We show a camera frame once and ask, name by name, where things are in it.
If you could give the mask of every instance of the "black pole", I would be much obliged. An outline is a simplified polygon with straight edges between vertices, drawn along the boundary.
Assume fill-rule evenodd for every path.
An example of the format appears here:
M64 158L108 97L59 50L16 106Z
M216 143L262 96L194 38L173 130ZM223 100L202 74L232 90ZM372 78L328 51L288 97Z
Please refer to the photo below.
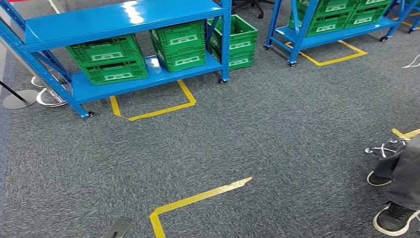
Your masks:
M7 89L10 93L12 93L14 96L16 96L16 98L18 98L19 100L21 100L23 102L26 102L25 99L23 99L19 94L17 94L15 91L13 91L7 85L5 85L1 80L0 80L0 84L3 86L3 88Z

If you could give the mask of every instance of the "blue shelf board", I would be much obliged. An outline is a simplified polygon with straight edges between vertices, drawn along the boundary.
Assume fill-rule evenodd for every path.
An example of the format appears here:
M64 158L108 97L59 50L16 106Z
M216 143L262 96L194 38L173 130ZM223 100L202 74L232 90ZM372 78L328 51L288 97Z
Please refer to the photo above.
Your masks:
M220 16L212 0L136 0L26 20L25 45L37 52Z
M398 23L390 18L381 17L376 23L358 26L353 28L343 29L341 31L335 31L331 33L325 33L316 36L304 37L302 41L301 49L307 49L315 46L344 40L347 38L363 35L372 31L377 31L384 28L396 26ZM297 41L297 35L295 29L288 26L276 28L275 32L287 40L295 43Z
M206 64L198 67L188 68L179 72L170 73L161 67L156 56L145 58L149 77L127 82L111 83L106 85L92 85L86 75L82 72L71 75L73 96L76 103L87 103L114 95L129 93L164 83L173 82L179 79L194 77L200 74L221 70L223 66L217 62L212 55L206 52Z

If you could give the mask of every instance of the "yellow floor tape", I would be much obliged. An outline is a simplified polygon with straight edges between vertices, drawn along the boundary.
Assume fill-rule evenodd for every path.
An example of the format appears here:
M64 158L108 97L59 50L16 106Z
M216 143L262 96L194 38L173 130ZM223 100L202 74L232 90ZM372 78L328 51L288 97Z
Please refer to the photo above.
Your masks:
M415 137L416 135L420 134L420 129L413 130L413 131L410 131L410 132L407 132L407 133L401 133L396 128L392 128L391 132L394 133L398 137L411 139L411 138Z
M225 185L225 186L222 186L222 187L218 187L218 188L212 189L210 191L203 192L203 193L191 196L191 197L187 197L187 198L181 199L179 201L172 202L172 203L169 203L167 205L156 208L149 216L150 222L152 223L153 230L154 230L155 235L156 235L156 238L165 238L166 237L165 232L163 231L162 224L160 223L160 220L159 220L159 214L162 214L162 213L168 212L168 211L172 211L174 209L189 205L191 203L195 203L195 202L201 201L203 199L213 197L213 196L219 195L221 193L228 192L230 190L234 190L236 188L242 187L248 181L250 181L251 179L252 179L252 177L248 177L248 178L245 178L243 180L239 180L239 181L233 182L231 184L228 184L228 185Z
M135 121L135 120L138 120L138 119L149 118L149 117L153 117L153 116L156 116L156 115L169 113L169 112L172 112L172 111L175 111L175 110L179 110L179 109L182 109L182 108L187 108L187 107L195 105L196 104L196 99L194 98L194 96L190 92L190 90L187 88L185 83L182 80L178 80L177 82L178 82L179 86L181 87L182 92L185 94L185 96L188 99L187 103L184 103L184 104L181 104L181 105L178 105L178 106L174 106L174 107L170 107L170 108L165 108L165 109L158 110L158 111L151 112L151 113L146 113L146 114L141 114L141 115L138 115L138 116L126 118L126 117L121 115L121 111L120 111L119 106L118 106L117 98L115 96L111 96L109 98L109 100L111 101L112 111L113 111L114 115L116 115L118 117L125 118L129 121Z
M357 53L356 53L356 54L352 54L352 55L350 55L350 56L344 56L344 57L341 57L341 58L338 58L338 59L328 60L328 61L324 61L324 62L318 62L318 61L316 61L314 58L312 58L312 57L308 56L307 54L305 54L305 53L303 53L303 52L301 52L301 51L300 51L299 53L300 53L303 57L305 57L305 58L307 58L309 61L311 61L312 63L316 64L317 66L324 66L324 65L327 65L327 64L337 63L337 62L341 62L341 61L345 61L345 60L353 59L353 58L356 58L356 57L359 57L359 56L364 56L364 55L366 55L366 54L367 54L367 52L364 52L364 51L362 51L362 50L360 50L360 49L358 49L358 48L356 48L356 47L354 47L354 46L352 46L352 45L350 45L350 44L348 44L348 43L346 43L346 42L344 42L344 41L342 41L342 40L339 40L338 42L340 42L341 44L343 44L343 45L347 46L348 48L350 48L350 49L352 49L352 50L356 51ZM290 47L290 48L293 48L293 47L291 46L291 42L287 42L287 43L286 43L286 45L287 45L288 47Z

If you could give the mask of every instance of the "gray pants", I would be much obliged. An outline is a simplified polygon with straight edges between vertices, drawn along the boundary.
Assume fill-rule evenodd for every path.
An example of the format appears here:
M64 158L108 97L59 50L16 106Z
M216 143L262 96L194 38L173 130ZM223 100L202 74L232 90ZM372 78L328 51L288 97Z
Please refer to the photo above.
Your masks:
M405 208L420 210L420 134L394 156L379 159L373 173L391 178L389 199Z

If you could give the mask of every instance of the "white shoe sole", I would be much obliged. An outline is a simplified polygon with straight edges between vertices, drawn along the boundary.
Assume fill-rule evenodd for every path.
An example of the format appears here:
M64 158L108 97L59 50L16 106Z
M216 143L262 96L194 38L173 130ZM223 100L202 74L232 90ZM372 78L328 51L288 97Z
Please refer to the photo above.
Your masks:
M390 231L387 231L387 230L385 230L384 228L380 227L380 226L379 226L379 224L378 224L378 222L377 222L377 219L378 219L379 214L380 214L381 212L383 212L384 210L388 209L388 208L389 208L389 206L385 207L382 211L378 212L378 214L377 214L377 215L374 217L374 219L373 219L373 226L374 226L374 227L375 227L375 229L377 229L379 232L384 233L385 235L392 236L392 237L397 237L397 236L400 236L400 235L404 234L405 232L407 232L407 231L408 231L408 228L410 227L410 222L411 222L411 220L412 220L412 219L414 219L416 216L418 216L418 215L420 214L420 211L416 211L415 213L413 213L413 214L410 216L410 218L408 219L407 224L406 224L406 226L405 226L405 227L403 227L403 228L402 228L401 230L399 230L399 231L396 231L396 232L390 232Z
M370 184L370 185L372 185L372 186L379 187L379 186L384 186L384 185L387 185L387 184L391 183L391 180L390 180L389 182L386 182L386 183L383 183L383 184L373 184L373 183L371 183L371 182L369 181L369 178L370 178L370 176L372 176L372 175L373 175L373 171L372 171L372 172L370 172L370 173L367 175L367 177L366 177L366 181L368 181L367 183L369 183L369 184Z

